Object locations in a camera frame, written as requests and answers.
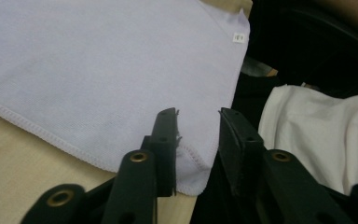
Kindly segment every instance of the wooden table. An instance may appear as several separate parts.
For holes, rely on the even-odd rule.
[[[54,186],[75,183],[88,191],[113,176],[0,118],[0,224],[20,223]],[[183,194],[158,198],[158,223],[189,223],[195,201]]]

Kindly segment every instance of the clothing label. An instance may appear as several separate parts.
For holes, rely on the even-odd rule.
[[[234,37],[232,38],[232,42],[240,43],[240,44],[244,44],[245,40],[246,40],[245,34],[234,33]]]

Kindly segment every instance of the metal grommet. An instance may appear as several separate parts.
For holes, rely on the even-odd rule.
[[[137,152],[131,155],[130,160],[133,162],[140,162],[147,160],[147,154],[144,152]]]
[[[275,161],[290,161],[291,160],[290,155],[285,152],[274,152],[274,153],[272,153],[272,158]]]
[[[71,189],[62,189],[55,192],[48,198],[48,206],[50,207],[59,207],[62,206],[74,197],[74,192]]]

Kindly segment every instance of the white fabric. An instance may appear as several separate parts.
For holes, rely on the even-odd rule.
[[[319,183],[345,194],[358,184],[358,96],[342,100],[307,88],[275,88],[259,132],[266,148],[293,153]]]
[[[178,190],[206,186],[249,35],[198,0],[0,0],[0,116],[104,170],[176,107]]]

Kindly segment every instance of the white cloth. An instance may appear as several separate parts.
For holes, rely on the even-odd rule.
[[[266,148],[293,153],[319,183],[345,194],[358,184],[358,96],[342,100],[307,88],[275,88],[259,132]]]
[[[0,116],[115,172],[176,107],[177,188],[200,194],[249,32],[198,0],[0,0]]]

